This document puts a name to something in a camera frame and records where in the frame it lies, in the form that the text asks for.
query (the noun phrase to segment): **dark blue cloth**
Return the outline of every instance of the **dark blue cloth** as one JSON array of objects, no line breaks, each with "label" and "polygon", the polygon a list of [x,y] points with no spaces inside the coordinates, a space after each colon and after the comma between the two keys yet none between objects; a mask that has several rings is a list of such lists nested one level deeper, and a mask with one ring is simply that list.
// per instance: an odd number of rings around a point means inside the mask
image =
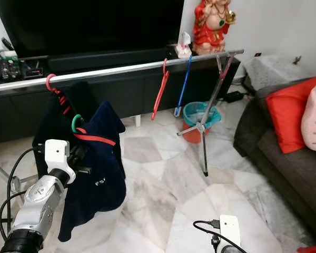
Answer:
[{"label": "dark blue cloth", "polygon": [[[84,143],[88,151],[80,165],[92,168],[91,174],[78,173],[75,181],[68,186],[60,234],[60,241],[71,238],[75,226],[92,219],[97,211],[110,211],[121,205],[125,198],[125,173],[121,159],[119,133],[125,127],[108,102],[99,107],[88,84],[76,83],[61,89],[71,105],[71,110],[63,115],[67,107],[61,106],[58,97],[52,94],[47,103],[44,117],[37,129],[33,146],[45,143],[48,139],[59,139],[70,142],[72,148]],[[71,121],[75,114],[80,114],[85,122],[82,126],[87,134],[104,137],[115,142],[112,146],[98,141],[83,141],[74,136]],[[47,174],[44,154],[34,152],[39,178]]]},{"label": "dark blue cloth", "polygon": [[58,236],[60,241],[68,241],[72,229],[91,220],[97,211],[119,207],[126,194],[119,138],[119,133],[125,131],[123,123],[110,104],[103,102],[82,128],[87,133],[80,135],[103,137],[115,141],[116,145],[82,140],[89,150],[80,165],[92,168],[92,173],[78,173],[68,189]]}]

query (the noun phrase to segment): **red statue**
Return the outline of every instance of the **red statue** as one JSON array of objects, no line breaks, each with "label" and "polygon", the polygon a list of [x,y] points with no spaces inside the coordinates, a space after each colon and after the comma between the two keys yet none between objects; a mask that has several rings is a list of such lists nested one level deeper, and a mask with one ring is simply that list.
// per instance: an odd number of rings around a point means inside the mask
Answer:
[{"label": "red statue", "polygon": [[223,34],[235,22],[235,13],[228,10],[230,3],[231,0],[201,0],[194,11],[193,51],[199,55],[224,51]]}]

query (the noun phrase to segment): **tripod stand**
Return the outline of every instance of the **tripod stand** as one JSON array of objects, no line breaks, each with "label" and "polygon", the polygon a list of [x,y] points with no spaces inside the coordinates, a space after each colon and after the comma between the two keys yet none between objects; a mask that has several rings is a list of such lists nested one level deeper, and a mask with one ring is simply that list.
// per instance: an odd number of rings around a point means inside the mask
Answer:
[{"label": "tripod stand", "polygon": [[[6,182],[8,181],[9,175],[1,167],[0,167],[0,175],[6,180]],[[13,194],[19,193],[21,191],[21,184],[22,183],[25,183],[25,182],[28,182],[28,181],[34,180],[34,179],[37,179],[37,175],[33,175],[33,176],[23,178],[23,179],[20,179],[19,177],[13,177],[12,182],[11,182],[11,192]],[[20,207],[22,207],[22,205],[23,205],[23,197],[22,196],[20,196],[20,198],[17,198],[17,203]]]},{"label": "tripod stand", "polygon": [[209,103],[205,109],[205,112],[204,112],[204,115],[202,116],[201,121],[197,122],[195,126],[177,133],[177,135],[180,136],[180,135],[183,135],[183,134],[188,133],[190,131],[193,131],[195,129],[197,129],[200,132],[201,146],[203,147],[203,153],[204,153],[204,156],[203,156],[204,166],[203,166],[202,170],[203,170],[203,173],[206,177],[209,175],[209,173],[208,173],[208,168],[207,168],[207,157],[206,157],[206,141],[205,141],[206,126],[205,126],[205,123],[207,122],[212,104],[215,103],[215,99],[218,96],[219,90],[222,86],[223,81],[225,80],[225,77],[226,77],[227,72],[231,66],[231,63],[234,59],[234,56],[235,56],[234,53],[231,53],[231,54],[228,53],[228,55],[225,59],[225,65],[224,65],[223,71],[222,71],[222,66],[221,66],[221,59],[220,59],[219,55],[216,56],[216,62],[218,63],[218,68],[219,68],[219,78],[216,82],[216,86],[215,86],[214,91],[211,95]]}]

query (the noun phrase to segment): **teal bucket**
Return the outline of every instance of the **teal bucket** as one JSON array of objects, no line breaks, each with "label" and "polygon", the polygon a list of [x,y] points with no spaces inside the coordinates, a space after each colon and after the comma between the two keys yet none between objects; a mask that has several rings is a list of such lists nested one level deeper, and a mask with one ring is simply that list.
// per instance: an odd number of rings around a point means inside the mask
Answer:
[{"label": "teal bucket", "polygon": [[[183,129],[187,129],[196,125],[197,122],[200,122],[202,116],[205,113],[206,107],[208,103],[206,102],[192,102],[187,104],[184,107],[183,115],[184,115],[184,126]],[[208,133],[211,126],[221,120],[221,115],[217,111],[217,109],[212,106],[209,112],[209,117],[205,123],[206,131]],[[201,136],[198,130],[190,131],[183,135],[185,140],[192,143],[199,143],[201,141]]]}]

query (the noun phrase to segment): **sofa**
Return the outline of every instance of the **sofa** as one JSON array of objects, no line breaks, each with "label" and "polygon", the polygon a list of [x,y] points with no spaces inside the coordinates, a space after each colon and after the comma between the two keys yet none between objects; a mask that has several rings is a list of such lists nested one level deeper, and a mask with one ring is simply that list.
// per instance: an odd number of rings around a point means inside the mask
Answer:
[{"label": "sofa", "polygon": [[234,147],[259,167],[316,235],[316,152],[305,147],[283,154],[265,101],[290,85],[294,83],[256,92],[240,118]]}]

